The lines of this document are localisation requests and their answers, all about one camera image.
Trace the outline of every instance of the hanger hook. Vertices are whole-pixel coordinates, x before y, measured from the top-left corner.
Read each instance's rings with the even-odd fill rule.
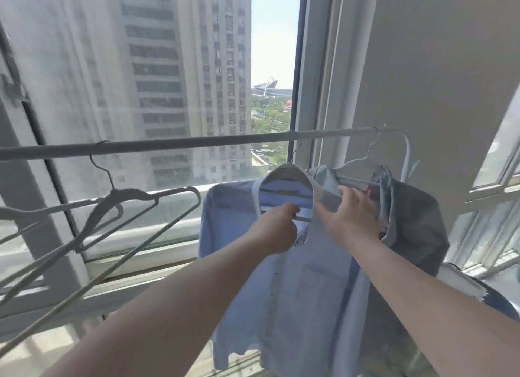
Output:
[[[376,126],[373,127],[373,128],[374,128],[376,131],[379,132],[379,136],[378,136],[378,138],[377,138],[376,140],[374,140],[374,141],[373,141],[373,142],[368,146],[367,155],[366,155],[365,158],[363,158],[363,159],[367,159],[367,158],[368,158],[368,154],[369,154],[369,152],[370,152],[370,147],[372,147],[372,145],[374,145],[374,144],[376,144],[377,142],[379,142],[379,139],[381,139],[381,131],[380,131],[380,129],[379,129],[378,127],[376,127]]]
[[[97,144],[97,145],[100,145],[100,144],[102,144],[102,143],[106,143],[106,142],[109,142],[109,140],[102,140],[102,141],[100,141],[100,142],[98,142],[98,143],[96,143],[96,144]],[[110,180],[110,185],[112,186],[112,189],[115,189],[115,187],[114,187],[114,181],[112,180],[112,175],[110,174],[110,171],[109,171],[108,169],[102,168],[102,167],[100,167],[99,165],[97,165],[97,164],[94,162],[94,159],[92,158],[92,154],[90,154],[89,157],[90,157],[90,161],[92,162],[92,164],[93,164],[96,168],[99,168],[99,169],[101,169],[102,171],[107,172],[107,174],[108,174],[108,179]]]
[[[299,142],[299,143],[298,143],[298,147],[296,147],[296,150],[294,150],[293,153],[292,153],[292,155],[291,155],[291,162],[293,162],[293,161],[294,161],[294,153],[295,153],[296,151],[298,151],[298,149],[299,149],[300,147],[302,147],[302,137],[300,136],[300,132],[298,132],[298,131],[293,131],[293,130],[291,130],[291,132],[294,132],[294,133],[298,136],[298,142]]]

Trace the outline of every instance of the person's left hand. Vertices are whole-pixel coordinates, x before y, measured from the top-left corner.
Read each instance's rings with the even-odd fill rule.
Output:
[[[292,220],[299,211],[292,203],[272,208],[251,225],[245,236],[268,255],[287,251],[296,241],[298,230]]]

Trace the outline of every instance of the forearm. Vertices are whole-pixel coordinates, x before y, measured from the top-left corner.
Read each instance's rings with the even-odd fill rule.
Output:
[[[246,237],[152,285],[45,377],[184,376],[266,256]]]
[[[347,249],[441,376],[518,374],[520,324],[431,277],[379,241]]]

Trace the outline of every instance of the metal rod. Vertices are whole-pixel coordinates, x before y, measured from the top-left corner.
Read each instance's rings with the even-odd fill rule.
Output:
[[[288,131],[249,135],[204,136],[180,139],[134,140],[132,142],[85,143],[68,145],[23,146],[0,148],[0,162],[14,160],[42,160],[82,157],[179,148],[213,147],[247,143],[288,142],[298,139],[320,139],[334,136],[352,136],[377,132],[402,132],[396,127],[366,127],[331,131]]]

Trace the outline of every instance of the person's left arm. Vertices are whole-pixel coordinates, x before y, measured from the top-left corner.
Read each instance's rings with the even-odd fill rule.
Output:
[[[244,236],[152,285],[42,377],[184,376],[253,270],[294,243],[299,210],[269,210]]]

